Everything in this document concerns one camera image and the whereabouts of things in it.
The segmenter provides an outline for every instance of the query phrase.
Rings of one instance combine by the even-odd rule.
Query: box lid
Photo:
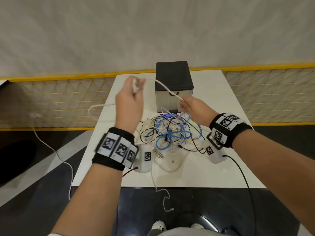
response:
[[[171,91],[194,89],[187,61],[158,62],[155,78],[165,84]],[[155,82],[155,91],[166,91]]]

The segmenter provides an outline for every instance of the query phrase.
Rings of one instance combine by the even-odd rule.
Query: forearm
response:
[[[315,235],[315,161],[246,130],[233,148],[258,179]]]
[[[52,233],[110,235],[119,200],[122,171],[92,164]]]

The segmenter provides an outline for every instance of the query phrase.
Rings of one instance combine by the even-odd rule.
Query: white wall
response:
[[[0,76],[315,61],[315,0],[0,0]]]

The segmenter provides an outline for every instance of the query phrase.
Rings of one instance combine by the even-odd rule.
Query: right hand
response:
[[[180,101],[179,105],[191,118],[200,125],[209,127],[212,120],[218,115],[216,111],[205,104],[201,99],[183,96],[184,101]]]

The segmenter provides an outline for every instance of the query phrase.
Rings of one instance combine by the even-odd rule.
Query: left hand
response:
[[[143,86],[145,79],[139,79],[140,86],[136,94],[132,92],[132,80],[139,79],[129,76],[121,91],[116,95],[115,127],[133,134],[143,115]]]

